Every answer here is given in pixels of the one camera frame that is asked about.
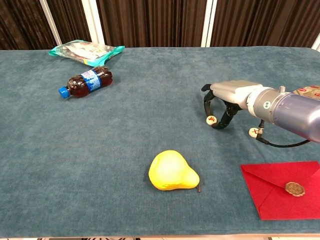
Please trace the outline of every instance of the snack bag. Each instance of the snack bag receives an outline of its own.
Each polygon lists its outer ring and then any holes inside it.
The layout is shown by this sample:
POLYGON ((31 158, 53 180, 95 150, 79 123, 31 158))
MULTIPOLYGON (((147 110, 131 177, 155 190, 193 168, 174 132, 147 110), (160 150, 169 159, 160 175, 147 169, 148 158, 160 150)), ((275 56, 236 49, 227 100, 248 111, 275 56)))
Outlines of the snack bag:
POLYGON ((102 66, 113 56, 121 53, 125 46, 108 46, 83 40, 73 40, 54 47, 50 56, 61 56, 76 60, 91 67, 102 66))
POLYGON ((301 87, 294 90, 293 93, 320 100, 320 85, 301 87))

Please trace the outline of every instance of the gold wax seal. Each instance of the gold wax seal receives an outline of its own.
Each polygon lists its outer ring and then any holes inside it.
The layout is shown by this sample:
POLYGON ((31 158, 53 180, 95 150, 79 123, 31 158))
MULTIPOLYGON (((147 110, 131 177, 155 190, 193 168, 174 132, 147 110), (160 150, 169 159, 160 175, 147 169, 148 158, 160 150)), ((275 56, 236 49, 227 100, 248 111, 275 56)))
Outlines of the gold wax seal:
POLYGON ((303 186, 301 186, 299 183, 290 181, 288 182, 284 189, 290 193, 291 195, 295 196, 295 197, 301 197, 303 195, 305 195, 305 189, 303 186))

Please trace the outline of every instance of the soda bottle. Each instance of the soda bottle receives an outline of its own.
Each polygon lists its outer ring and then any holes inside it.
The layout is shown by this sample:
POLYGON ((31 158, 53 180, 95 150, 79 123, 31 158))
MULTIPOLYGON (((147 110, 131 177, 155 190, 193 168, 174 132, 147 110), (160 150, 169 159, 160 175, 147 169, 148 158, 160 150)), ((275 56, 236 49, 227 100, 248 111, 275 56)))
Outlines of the soda bottle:
POLYGON ((67 85, 59 89, 59 93, 64 99, 70 95, 81 98, 96 89, 109 86, 112 81, 112 73, 107 67, 96 66, 80 75, 71 77, 67 85))

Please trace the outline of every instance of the teal tablecloth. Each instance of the teal tablecloth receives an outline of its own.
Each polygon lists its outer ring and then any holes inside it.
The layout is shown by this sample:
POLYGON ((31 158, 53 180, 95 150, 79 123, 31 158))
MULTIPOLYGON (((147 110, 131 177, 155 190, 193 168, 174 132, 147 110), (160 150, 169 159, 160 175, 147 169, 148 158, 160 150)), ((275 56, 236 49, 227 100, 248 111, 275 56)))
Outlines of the teal tablecloth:
MULTIPOLYGON (((316 143, 278 149, 249 137, 259 119, 206 124, 201 88, 245 79, 288 91, 319 84, 308 48, 126 48, 113 84, 84 98, 58 88, 89 69, 48 50, 0 51, 0 237, 319 233, 320 220, 261 221, 240 164, 318 161, 316 143), (179 151, 195 189, 159 191, 154 157, 179 151)), ((224 112, 223 105, 217 115, 224 112)), ((299 136, 271 124, 276 144, 299 136)))

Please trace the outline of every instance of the brown liquid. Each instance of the brown liquid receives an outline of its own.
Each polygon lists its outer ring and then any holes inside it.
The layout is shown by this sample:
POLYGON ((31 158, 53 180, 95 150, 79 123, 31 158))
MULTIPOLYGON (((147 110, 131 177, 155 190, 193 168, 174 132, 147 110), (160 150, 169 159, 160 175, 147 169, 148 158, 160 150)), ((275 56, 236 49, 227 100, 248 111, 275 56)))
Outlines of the brown liquid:
MULTIPOLYGON (((100 88, 109 86, 112 83, 112 73, 108 71, 107 67, 96 66, 92 70, 100 78, 100 88)), ((66 85, 66 89, 69 91, 71 95, 78 98, 84 97, 90 93, 86 81, 81 75, 71 77, 66 85)))

